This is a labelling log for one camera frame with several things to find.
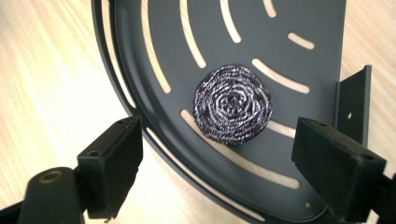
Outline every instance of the black metal plate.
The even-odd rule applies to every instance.
[[[367,147],[372,66],[339,83],[337,130]]]
[[[241,63],[260,74],[252,65],[252,59],[260,58],[285,77],[310,88],[308,94],[302,94],[259,75],[272,94],[273,120],[291,128],[296,127],[298,117],[333,124],[346,2],[284,0],[273,4],[277,15],[269,18],[263,1],[229,1],[242,37],[235,44],[221,16],[220,1],[189,1],[191,30],[206,61],[201,69],[183,34],[179,2],[149,0],[150,35],[172,88],[168,94],[149,61],[140,2],[116,1],[111,9],[113,41],[127,86],[148,120],[144,125],[176,158],[211,187],[264,217],[308,221],[321,215],[326,206],[292,163],[292,138],[266,129],[233,151],[261,167],[298,179],[299,189],[279,186],[236,165],[203,141],[180,116],[182,109],[191,112],[195,88],[210,71]],[[292,43],[289,32],[314,41],[315,48],[307,50]]]

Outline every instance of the curved slot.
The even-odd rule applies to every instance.
[[[296,130],[288,127],[286,125],[280,124],[278,122],[275,122],[273,120],[271,120],[268,124],[267,124],[267,129],[272,130],[276,133],[280,133],[283,134],[287,137],[290,138],[294,138],[294,136],[296,135]]]
[[[241,42],[241,36],[238,34],[235,25],[233,24],[233,17],[231,16],[228,0],[220,0],[221,15],[224,19],[225,26],[234,43]]]
[[[224,194],[220,193],[218,190],[212,188],[204,180],[198,177],[195,173],[190,171],[175,155],[163,144],[163,142],[158,138],[157,134],[155,134],[150,128],[146,128],[148,134],[157,143],[157,145],[163,150],[163,152],[168,156],[177,166],[180,168],[184,173],[186,173],[190,178],[192,178],[195,182],[201,185],[204,189],[209,191],[210,193],[214,194],[216,197],[220,198],[230,206],[238,209],[239,211],[245,213],[248,216],[256,218],[259,221],[264,222],[265,218],[260,216],[259,214],[249,210],[248,208],[244,207],[243,205],[233,201],[232,199],[228,198]]]
[[[205,68],[206,62],[198,49],[197,43],[195,42],[194,35],[192,34],[192,29],[190,26],[189,9],[187,5],[187,0],[180,0],[180,17],[181,25],[183,26],[183,33],[186,37],[187,44],[189,45],[192,57],[196,61],[198,67]]]
[[[271,78],[273,81],[279,83],[280,85],[283,85],[289,89],[292,89],[294,91],[298,91],[303,94],[308,94],[311,90],[309,86],[293,81],[287,77],[284,77],[280,75],[278,72],[274,71],[271,69],[269,66],[267,66],[265,63],[263,63],[260,59],[254,58],[251,63],[258,69],[260,70],[264,75],[267,77]]]
[[[241,168],[257,175],[261,178],[267,179],[271,182],[274,182],[278,185],[290,188],[290,189],[299,189],[301,187],[300,182],[297,179],[276,173],[274,171],[265,169],[244,157],[240,156],[232,149],[219,144],[211,139],[206,138],[201,131],[199,130],[198,126],[194,122],[194,118],[186,109],[180,111],[180,116],[186,121],[186,123],[195,131],[198,136],[200,136],[204,141],[206,141],[210,146],[212,146],[218,153],[223,155],[228,160],[232,161],[236,165],[240,166]]]
[[[307,40],[300,35],[297,35],[294,32],[290,32],[288,34],[288,39],[291,40],[294,44],[299,45],[305,49],[314,49],[315,48],[315,43]]]
[[[163,74],[163,70],[158,62],[157,55],[155,54],[154,46],[152,45],[151,33],[149,30],[149,0],[142,0],[141,14],[143,37],[145,39],[146,51],[148,52],[148,59],[160,86],[163,88],[163,91],[165,93],[169,93],[171,92],[171,87]]]
[[[274,4],[272,0],[262,0],[264,2],[265,11],[270,18],[274,18],[276,16],[276,10],[274,8]]]

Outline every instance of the black bracket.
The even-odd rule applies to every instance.
[[[143,159],[138,119],[122,119],[78,155],[80,198],[90,218],[116,217]]]
[[[299,118],[292,160],[339,222],[365,222],[373,209],[396,223],[396,179],[386,161],[333,127]]]
[[[367,147],[372,66],[338,82],[336,129]]]

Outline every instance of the wooden table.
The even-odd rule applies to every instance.
[[[0,1],[0,208],[27,181],[76,156],[126,117],[97,49],[90,1]],[[396,172],[396,2],[348,0],[344,79],[373,65],[369,148]],[[207,199],[145,144],[113,223],[245,223]]]

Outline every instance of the screw hole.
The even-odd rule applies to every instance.
[[[48,183],[52,183],[55,180],[59,179],[62,175],[62,171],[50,171],[42,176],[40,176],[39,182],[41,184],[48,184]]]
[[[91,157],[97,157],[97,156],[99,156],[99,152],[92,150],[88,153],[88,155]]]

